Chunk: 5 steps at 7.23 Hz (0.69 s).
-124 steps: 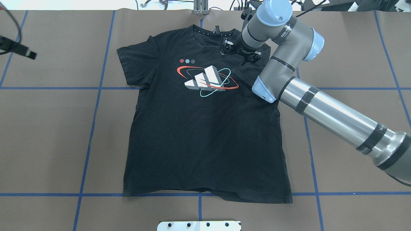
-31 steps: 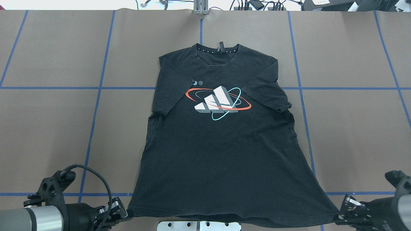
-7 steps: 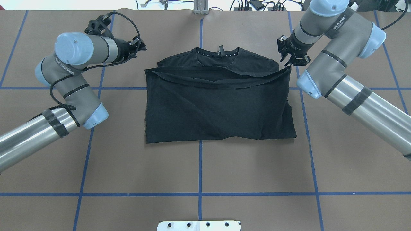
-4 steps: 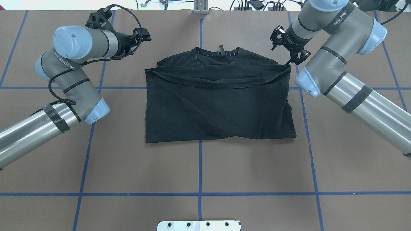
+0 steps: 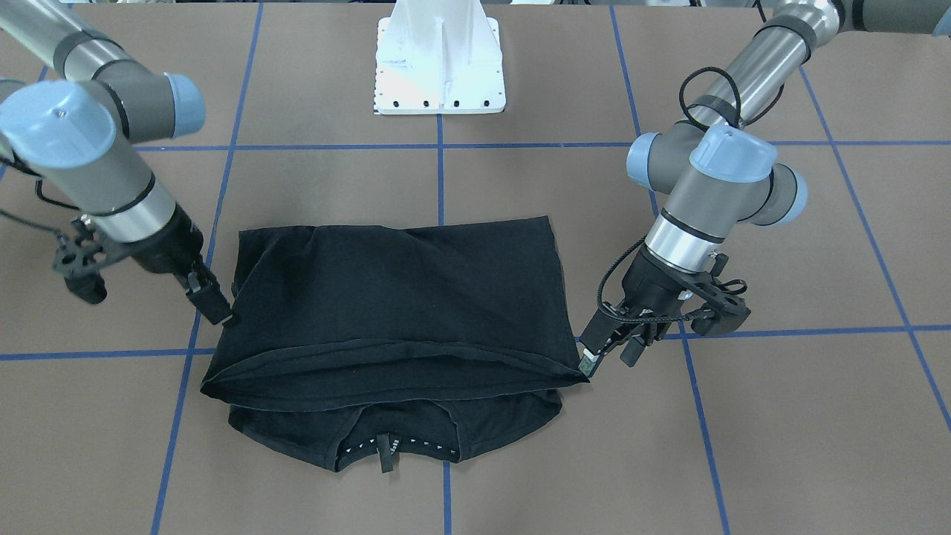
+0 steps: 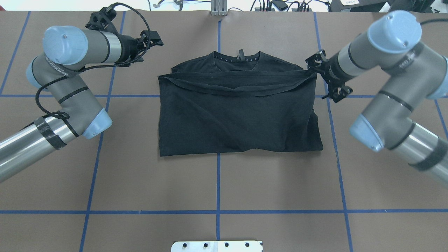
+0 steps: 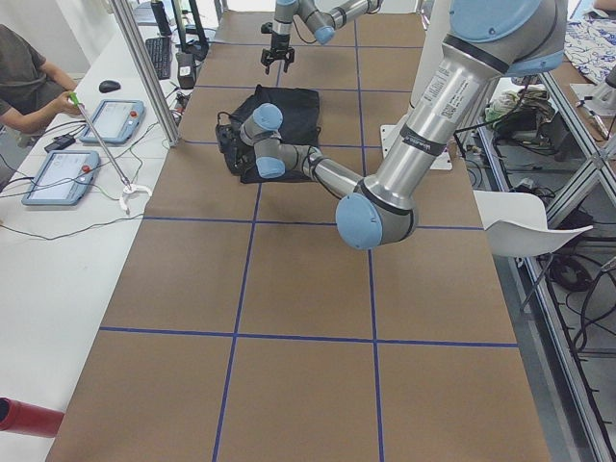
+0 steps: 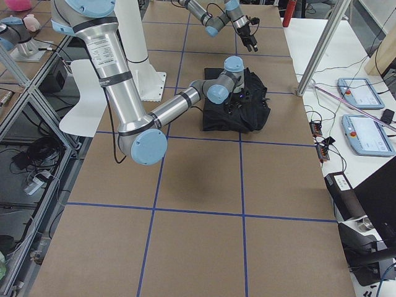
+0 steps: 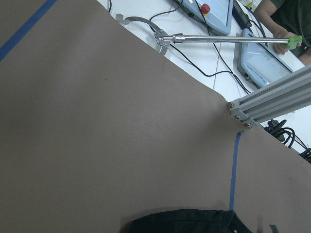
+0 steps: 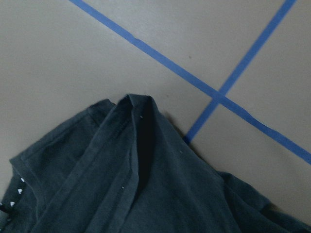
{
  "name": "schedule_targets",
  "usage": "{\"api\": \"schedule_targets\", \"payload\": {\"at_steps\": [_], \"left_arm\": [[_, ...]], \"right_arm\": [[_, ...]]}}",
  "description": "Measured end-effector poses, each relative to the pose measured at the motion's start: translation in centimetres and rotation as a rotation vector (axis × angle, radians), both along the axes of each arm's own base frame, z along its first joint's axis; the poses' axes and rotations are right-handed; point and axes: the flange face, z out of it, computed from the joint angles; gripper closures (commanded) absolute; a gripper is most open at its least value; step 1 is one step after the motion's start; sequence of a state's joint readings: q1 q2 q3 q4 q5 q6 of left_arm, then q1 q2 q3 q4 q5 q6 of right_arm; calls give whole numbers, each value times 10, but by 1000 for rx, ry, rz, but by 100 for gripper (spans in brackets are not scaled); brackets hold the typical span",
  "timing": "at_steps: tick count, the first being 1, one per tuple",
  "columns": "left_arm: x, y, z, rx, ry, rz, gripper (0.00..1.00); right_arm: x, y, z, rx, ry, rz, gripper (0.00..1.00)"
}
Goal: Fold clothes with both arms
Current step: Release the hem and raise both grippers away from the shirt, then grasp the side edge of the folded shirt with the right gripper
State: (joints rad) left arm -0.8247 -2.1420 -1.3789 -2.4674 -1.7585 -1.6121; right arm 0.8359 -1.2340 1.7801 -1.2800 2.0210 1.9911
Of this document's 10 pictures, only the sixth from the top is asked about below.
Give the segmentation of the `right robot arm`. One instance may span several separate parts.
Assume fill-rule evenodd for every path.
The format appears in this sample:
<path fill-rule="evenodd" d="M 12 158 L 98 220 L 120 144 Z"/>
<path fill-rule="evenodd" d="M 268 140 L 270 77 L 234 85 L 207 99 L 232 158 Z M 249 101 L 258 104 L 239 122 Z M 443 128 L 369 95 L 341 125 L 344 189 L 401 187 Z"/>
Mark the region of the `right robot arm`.
<path fill-rule="evenodd" d="M 424 99 L 447 94 L 447 57 L 421 41 L 421 24 L 405 10 L 387 13 L 331 58 L 320 50 L 307 67 L 327 83 L 327 98 L 339 102 L 352 93 L 346 83 L 380 67 L 390 76 L 349 128 L 378 153 L 390 150 L 408 165 L 447 185 L 447 140 L 410 118 Z"/>

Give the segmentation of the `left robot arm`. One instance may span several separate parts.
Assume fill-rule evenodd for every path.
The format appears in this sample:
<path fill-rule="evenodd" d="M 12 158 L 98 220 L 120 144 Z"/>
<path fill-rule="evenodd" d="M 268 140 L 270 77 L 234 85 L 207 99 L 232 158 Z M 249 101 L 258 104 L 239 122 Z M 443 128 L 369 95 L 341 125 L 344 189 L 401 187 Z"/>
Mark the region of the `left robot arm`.
<path fill-rule="evenodd" d="M 43 53 L 27 67 L 28 81 L 49 91 L 60 110 L 35 119 L 32 124 L 1 142 L 1 181 L 60 150 L 79 136 L 91 139 L 112 125 L 80 74 L 87 64 L 96 67 L 127 66 L 141 61 L 141 53 L 163 45 L 158 32 L 144 30 L 140 38 L 119 34 L 114 28 L 82 30 L 73 26 L 48 28 Z"/>

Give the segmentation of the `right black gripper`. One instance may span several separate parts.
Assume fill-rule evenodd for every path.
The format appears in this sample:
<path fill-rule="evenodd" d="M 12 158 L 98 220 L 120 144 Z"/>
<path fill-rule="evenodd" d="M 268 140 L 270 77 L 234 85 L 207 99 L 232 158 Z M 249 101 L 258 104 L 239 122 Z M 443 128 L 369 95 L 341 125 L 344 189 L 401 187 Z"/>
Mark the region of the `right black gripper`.
<path fill-rule="evenodd" d="M 321 75 L 327 84 L 328 90 L 336 90 L 345 85 L 345 82 L 343 82 L 336 74 L 331 73 L 333 61 L 326 58 L 326 51 L 317 51 L 315 54 L 308 57 L 305 62 L 307 64 L 307 69 Z"/>

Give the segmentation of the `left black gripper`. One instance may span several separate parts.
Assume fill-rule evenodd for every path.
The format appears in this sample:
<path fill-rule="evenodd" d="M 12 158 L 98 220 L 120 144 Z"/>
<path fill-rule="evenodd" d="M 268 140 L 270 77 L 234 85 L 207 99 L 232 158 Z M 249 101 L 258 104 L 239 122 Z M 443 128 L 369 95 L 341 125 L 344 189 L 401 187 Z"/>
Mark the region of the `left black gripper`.
<path fill-rule="evenodd" d="M 144 30 L 140 38 L 132 38 L 128 35 L 119 35 L 121 44 L 121 55 L 119 57 L 120 65 L 130 65 L 135 62 L 143 62 L 143 56 L 139 53 L 144 52 L 147 47 L 163 46 L 164 43 L 157 31 Z"/>

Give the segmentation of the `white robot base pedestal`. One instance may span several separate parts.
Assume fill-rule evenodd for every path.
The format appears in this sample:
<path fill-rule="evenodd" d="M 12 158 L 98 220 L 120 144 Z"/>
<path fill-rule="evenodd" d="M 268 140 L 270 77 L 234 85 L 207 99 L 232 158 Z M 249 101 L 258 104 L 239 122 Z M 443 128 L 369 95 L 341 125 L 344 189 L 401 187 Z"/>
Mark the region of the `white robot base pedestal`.
<path fill-rule="evenodd" d="M 263 252 L 262 241 L 224 240 L 224 241 L 177 241 L 171 252 Z"/>

